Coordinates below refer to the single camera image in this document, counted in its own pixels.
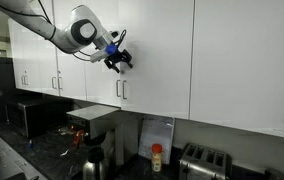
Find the appliance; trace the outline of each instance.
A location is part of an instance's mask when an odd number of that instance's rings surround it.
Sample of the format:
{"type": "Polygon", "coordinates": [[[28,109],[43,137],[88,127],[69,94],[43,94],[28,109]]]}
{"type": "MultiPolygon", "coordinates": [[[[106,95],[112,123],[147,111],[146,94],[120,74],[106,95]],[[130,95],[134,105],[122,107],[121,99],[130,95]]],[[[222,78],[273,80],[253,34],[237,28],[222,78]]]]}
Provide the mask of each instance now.
{"type": "Polygon", "coordinates": [[[137,154],[143,114],[93,105],[67,112],[67,116],[71,129],[85,132],[83,141],[87,146],[104,146],[105,153],[114,149],[112,156],[115,158],[114,162],[110,162],[111,165],[121,166],[137,154]],[[106,138],[107,133],[113,134],[110,141],[106,138]]]}
{"type": "Polygon", "coordinates": [[[8,123],[29,139],[66,123],[70,110],[69,100],[16,98],[6,104],[8,123]]]}
{"type": "Polygon", "coordinates": [[[179,180],[227,180],[232,159],[224,152],[187,144],[179,158],[179,180]]]}
{"type": "Polygon", "coordinates": [[[89,150],[88,160],[83,166],[83,180],[106,180],[107,169],[102,148],[92,148],[89,150]]]}

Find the upper cabinet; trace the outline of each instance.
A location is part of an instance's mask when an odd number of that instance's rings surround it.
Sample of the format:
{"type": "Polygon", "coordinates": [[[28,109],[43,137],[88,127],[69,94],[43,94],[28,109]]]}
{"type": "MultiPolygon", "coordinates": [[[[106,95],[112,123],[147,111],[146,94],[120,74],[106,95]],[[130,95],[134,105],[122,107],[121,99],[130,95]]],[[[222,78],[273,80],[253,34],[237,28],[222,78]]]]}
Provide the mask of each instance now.
{"type": "MultiPolygon", "coordinates": [[[[59,29],[68,26],[71,11],[81,4],[81,0],[53,1],[55,26],[59,29]]],[[[57,49],[57,59],[60,95],[86,100],[85,62],[78,60],[73,55],[65,54],[59,49],[57,49]]]]}
{"type": "Polygon", "coordinates": [[[16,88],[41,92],[37,35],[9,20],[16,88]]]}
{"type": "Polygon", "coordinates": [[[189,117],[193,12],[194,0],[120,0],[134,66],[121,65],[123,110],[189,117]]]}
{"type": "MultiPolygon", "coordinates": [[[[119,0],[91,0],[82,3],[96,14],[107,31],[122,31],[119,29],[119,0]]],[[[93,54],[97,50],[92,44],[82,51],[93,54]]],[[[121,106],[120,74],[108,69],[103,60],[96,63],[86,62],[85,74],[87,101],[121,106]]]]}
{"type": "MultiPolygon", "coordinates": [[[[33,9],[37,14],[44,15],[38,1],[33,2],[33,9]]],[[[49,19],[54,23],[52,0],[42,0],[43,7],[49,19]]],[[[42,92],[45,94],[59,96],[58,67],[56,58],[56,47],[50,41],[34,34],[38,38],[38,63],[40,67],[40,80],[42,92]]]]}
{"type": "Polygon", "coordinates": [[[191,120],[284,137],[284,0],[196,0],[193,54],[191,120]]]}

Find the spice jar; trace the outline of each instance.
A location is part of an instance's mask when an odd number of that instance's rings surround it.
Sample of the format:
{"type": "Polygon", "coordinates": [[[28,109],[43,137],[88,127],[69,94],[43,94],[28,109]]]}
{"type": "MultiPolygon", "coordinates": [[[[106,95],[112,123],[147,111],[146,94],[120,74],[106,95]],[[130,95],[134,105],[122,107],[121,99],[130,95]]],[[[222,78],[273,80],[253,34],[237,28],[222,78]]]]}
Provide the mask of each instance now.
{"type": "Polygon", "coordinates": [[[152,145],[152,169],[154,172],[160,172],[162,167],[162,145],[153,144],[152,145]]]}

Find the jar lid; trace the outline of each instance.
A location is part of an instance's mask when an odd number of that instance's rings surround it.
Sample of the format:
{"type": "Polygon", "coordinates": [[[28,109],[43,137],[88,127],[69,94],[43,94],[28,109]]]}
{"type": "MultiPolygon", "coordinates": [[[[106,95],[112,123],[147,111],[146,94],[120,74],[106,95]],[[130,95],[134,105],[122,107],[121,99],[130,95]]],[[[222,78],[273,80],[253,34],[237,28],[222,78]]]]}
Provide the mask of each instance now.
{"type": "Polygon", "coordinates": [[[162,152],[162,145],[161,144],[153,144],[152,145],[152,152],[161,153],[162,152]]]}

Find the robotic arm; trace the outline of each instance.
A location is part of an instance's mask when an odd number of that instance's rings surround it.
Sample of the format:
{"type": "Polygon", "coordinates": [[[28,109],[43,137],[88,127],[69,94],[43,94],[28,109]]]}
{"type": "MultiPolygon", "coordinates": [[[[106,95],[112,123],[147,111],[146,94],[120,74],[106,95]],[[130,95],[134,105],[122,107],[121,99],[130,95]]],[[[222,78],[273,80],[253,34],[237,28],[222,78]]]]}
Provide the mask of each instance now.
{"type": "Polygon", "coordinates": [[[89,61],[94,63],[105,59],[104,62],[108,68],[118,73],[116,64],[119,62],[125,62],[130,68],[133,67],[130,63],[131,55],[126,50],[122,52],[118,50],[126,31],[123,31],[118,42],[113,42],[119,33],[107,32],[87,6],[81,5],[74,8],[71,12],[70,24],[62,30],[56,28],[47,17],[36,14],[27,0],[0,0],[0,11],[51,41],[64,53],[77,53],[93,42],[99,51],[90,55],[89,61]]]}

